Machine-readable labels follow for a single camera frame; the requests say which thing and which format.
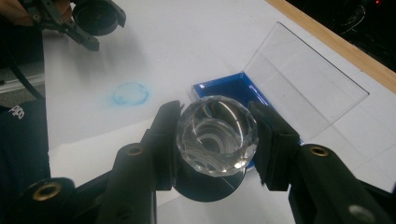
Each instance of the finger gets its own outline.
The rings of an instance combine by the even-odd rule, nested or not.
[[[0,14],[3,15],[9,21],[18,21],[22,19],[26,20],[25,17],[28,16],[22,5],[16,0],[1,2]]]
[[[70,21],[70,18],[72,18],[72,8],[70,7],[70,5],[62,16],[66,21]]]
[[[56,0],[54,1],[54,4],[61,15],[64,15],[69,8],[71,9],[69,0]]]
[[[15,18],[12,20],[12,23],[14,25],[20,25],[20,26],[33,26],[33,21],[28,16]]]

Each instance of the clear acrylic sheet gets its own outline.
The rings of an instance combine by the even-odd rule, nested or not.
[[[244,72],[304,141],[369,95],[280,22]]]

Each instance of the black clamp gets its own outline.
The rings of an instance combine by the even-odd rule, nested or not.
[[[35,27],[69,35],[89,50],[99,50],[94,35],[107,35],[123,27],[125,12],[111,0],[76,0],[73,20],[66,21],[51,0],[20,0]]]

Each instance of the white table surface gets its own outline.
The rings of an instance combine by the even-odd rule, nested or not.
[[[52,176],[79,186],[111,169],[117,151],[139,142],[158,108],[190,102],[191,85],[241,71],[277,21],[370,95],[311,140],[334,150],[359,179],[391,191],[396,181],[396,97],[263,0],[115,1],[125,27],[90,52],[65,35],[44,33]],[[136,82],[143,105],[117,105],[112,92]],[[293,223],[287,192],[262,188],[255,171],[217,203],[158,192],[159,223]]]

